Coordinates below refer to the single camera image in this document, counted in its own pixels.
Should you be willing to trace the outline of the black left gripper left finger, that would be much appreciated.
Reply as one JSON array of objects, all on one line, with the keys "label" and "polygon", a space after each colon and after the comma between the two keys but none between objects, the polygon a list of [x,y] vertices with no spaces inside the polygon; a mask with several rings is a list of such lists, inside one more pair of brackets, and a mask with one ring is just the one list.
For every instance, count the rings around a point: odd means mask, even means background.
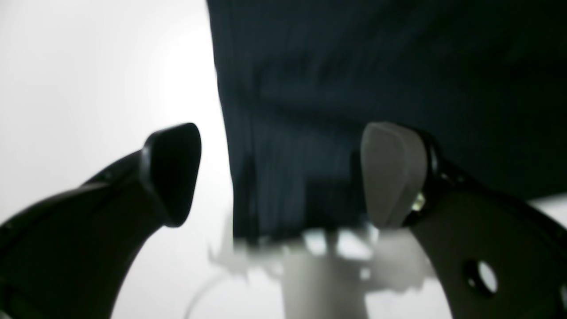
[{"label": "black left gripper left finger", "polygon": [[3,223],[1,314],[109,319],[144,243],[190,214],[200,159],[196,125],[156,131],[139,151]]}]

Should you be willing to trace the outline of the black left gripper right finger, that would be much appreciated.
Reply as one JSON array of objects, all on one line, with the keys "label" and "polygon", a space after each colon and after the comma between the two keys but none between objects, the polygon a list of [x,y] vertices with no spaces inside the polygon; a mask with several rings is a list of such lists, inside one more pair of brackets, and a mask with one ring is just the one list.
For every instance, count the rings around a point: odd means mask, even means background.
[{"label": "black left gripper right finger", "polygon": [[566,230],[480,184],[427,133],[366,125],[366,209],[379,230],[409,228],[437,273],[454,319],[564,319]]}]

